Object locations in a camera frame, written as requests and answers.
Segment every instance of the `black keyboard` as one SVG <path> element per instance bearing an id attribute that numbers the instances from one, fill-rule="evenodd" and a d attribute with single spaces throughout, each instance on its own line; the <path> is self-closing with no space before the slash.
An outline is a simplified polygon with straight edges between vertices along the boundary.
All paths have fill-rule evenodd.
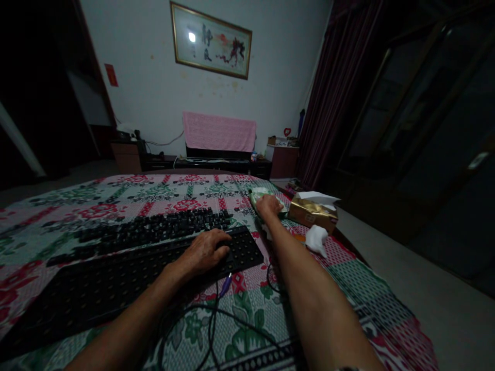
<path id="1" fill-rule="evenodd" d="M 227 229 L 226 259 L 201 277 L 215 280 L 263 263 L 245 227 Z M 116 318 L 194 238 L 124 251 L 62 268 L 0 343 L 0 360 L 62 340 Z"/>
<path id="2" fill-rule="evenodd" d="M 71 254 L 52 257 L 46 266 L 107 255 L 132 247 L 186 237 L 214 228 L 227 229 L 232 216 L 227 210 L 214 214 L 211 208 L 203 208 L 169 215 L 138 216 L 128 223 L 77 231 L 75 236 L 79 238 L 79 242 L 94 241 L 94 243 L 74 247 Z"/>

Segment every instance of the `red sign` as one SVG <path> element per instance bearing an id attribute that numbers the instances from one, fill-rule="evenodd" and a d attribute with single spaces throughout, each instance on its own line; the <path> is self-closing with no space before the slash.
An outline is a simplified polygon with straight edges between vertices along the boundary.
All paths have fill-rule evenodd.
<path id="1" fill-rule="evenodd" d="M 110 85 L 118 87 L 117 77 L 115 76 L 115 70 L 111 64 L 105 63 L 105 69 L 107 70 L 108 80 L 110 81 Z"/>

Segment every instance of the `box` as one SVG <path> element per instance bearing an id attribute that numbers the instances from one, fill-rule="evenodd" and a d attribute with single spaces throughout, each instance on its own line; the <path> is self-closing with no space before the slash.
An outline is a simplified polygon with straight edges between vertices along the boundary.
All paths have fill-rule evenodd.
<path id="1" fill-rule="evenodd" d="M 267 144 L 274 145 L 277 147 L 297 147 L 298 140 L 295 137 L 282 138 L 282 137 L 272 136 L 268 138 Z"/>
<path id="2" fill-rule="evenodd" d="M 332 234 L 339 217 L 333 205 L 338 198 L 320 192 L 296 193 L 289 208 L 289 219 L 311 228 L 313 224 L 326 229 Z"/>

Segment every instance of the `hand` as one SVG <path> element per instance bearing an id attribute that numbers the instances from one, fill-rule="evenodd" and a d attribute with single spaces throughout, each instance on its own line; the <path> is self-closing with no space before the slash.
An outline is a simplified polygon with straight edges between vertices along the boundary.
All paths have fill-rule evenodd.
<path id="1" fill-rule="evenodd" d="M 256 202 L 256 210 L 265 221 L 271 216 L 277 216 L 283 208 L 284 205 L 274 195 L 263 195 Z"/>
<path id="2" fill-rule="evenodd" d="M 217 228 L 203 232 L 192 241 L 191 246 L 184 251 L 175 264 L 188 278 L 205 273 L 216 266 L 229 252 L 228 246 L 219 247 L 217 250 L 215 246 L 220 241 L 231 239 L 232 237 L 227 233 Z"/>

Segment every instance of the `picture frame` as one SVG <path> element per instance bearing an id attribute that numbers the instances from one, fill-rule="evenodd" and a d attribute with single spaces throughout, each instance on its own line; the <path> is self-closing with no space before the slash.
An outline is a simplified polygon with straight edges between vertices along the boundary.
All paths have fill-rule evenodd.
<path id="1" fill-rule="evenodd" d="M 252 31 L 170 2 L 175 62 L 248 79 Z"/>

